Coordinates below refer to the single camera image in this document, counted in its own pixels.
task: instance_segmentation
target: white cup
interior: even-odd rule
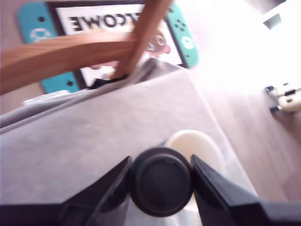
[[[181,130],[173,134],[164,144],[182,155],[190,162],[194,154],[214,170],[226,175],[222,153],[216,143],[207,135],[195,130]]]

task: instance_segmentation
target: turquoise joy-con controller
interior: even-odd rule
[[[33,43],[58,36],[50,12],[44,2],[30,2],[21,7],[18,21],[25,43]],[[79,90],[72,72],[67,72],[41,82],[46,93],[60,90],[76,92]]]
[[[166,15],[188,68],[194,67],[198,63],[198,50],[179,7],[175,3],[172,3]]]

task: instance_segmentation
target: gray fabric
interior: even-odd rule
[[[229,179],[251,190],[186,70],[66,105],[1,135],[1,203],[62,202],[182,129],[211,136]]]
[[[146,62],[140,62],[140,65],[141,66],[138,66],[135,72],[131,74],[131,76],[126,80],[107,84],[97,90],[83,90],[77,93],[70,94],[68,96],[49,100],[48,102],[23,106],[10,113],[7,113],[1,116],[0,132],[1,134],[3,134],[25,123],[29,123],[32,120],[44,117],[47,114],[53,113],[60,109],[64,109],[67,106],[74,105],[81,101],[85,101],[86,99],[100,96],[113,90],[139,83],[141,81],[156,78],[162,76],[163,74],[171,73],[176,70],[183,70],[181,67],[159,61],[155,58],[151,58]]]

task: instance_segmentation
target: white object on floor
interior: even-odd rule
[[[276,106],[270,108],[271,112],[301,111],[301,85],[284,83],[277,86],[268,86],[265,90],[268,96],[277,103]]]

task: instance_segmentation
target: wooden chair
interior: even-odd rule
[[[119,61],[113,78],[130,74],[172,0],[146,0],[131,33],[66,35],[1,54],[0,95],[51,76],[110,61]]]

